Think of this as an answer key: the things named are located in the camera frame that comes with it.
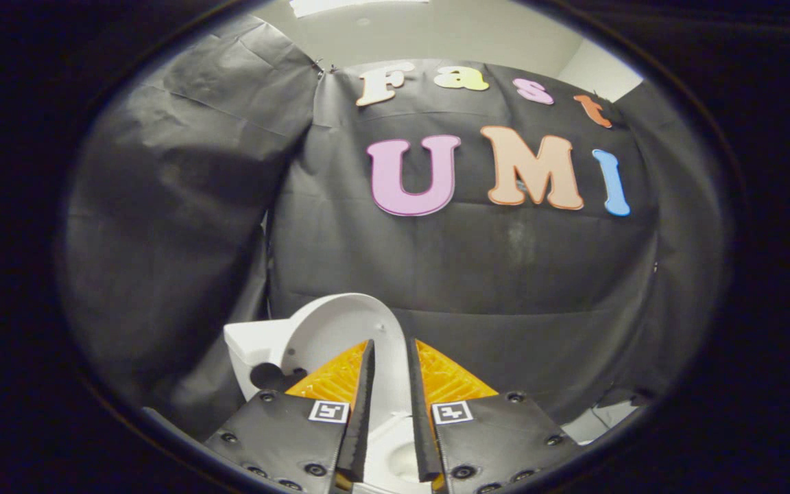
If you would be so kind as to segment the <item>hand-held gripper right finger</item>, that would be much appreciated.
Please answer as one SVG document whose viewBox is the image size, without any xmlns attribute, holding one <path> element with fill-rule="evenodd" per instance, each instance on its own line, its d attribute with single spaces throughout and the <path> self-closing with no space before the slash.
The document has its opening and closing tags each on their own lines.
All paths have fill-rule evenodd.
<svg viewBox="0 0 790 494">
<path fill-rule="evenodd" d="M 419 478 L 433 493 L 527 493 L 582 448 L 523 390 L 498 391 L 420 340 L 407 343 Z"/>
</svg>

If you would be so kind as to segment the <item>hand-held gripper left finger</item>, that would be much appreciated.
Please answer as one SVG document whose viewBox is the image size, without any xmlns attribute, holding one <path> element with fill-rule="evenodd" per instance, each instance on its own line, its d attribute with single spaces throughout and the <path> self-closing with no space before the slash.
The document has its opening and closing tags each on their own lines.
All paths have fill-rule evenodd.
<svg viewBox="0 0 790 494">
<path fill-rule="evenodd" d="M 261 388 L 204 441 L 248 480 L 278 493 L 333 493 L 363 481 L 375 344 L 365 340 L 311 373 L 264 363 Z"/>
</svg>

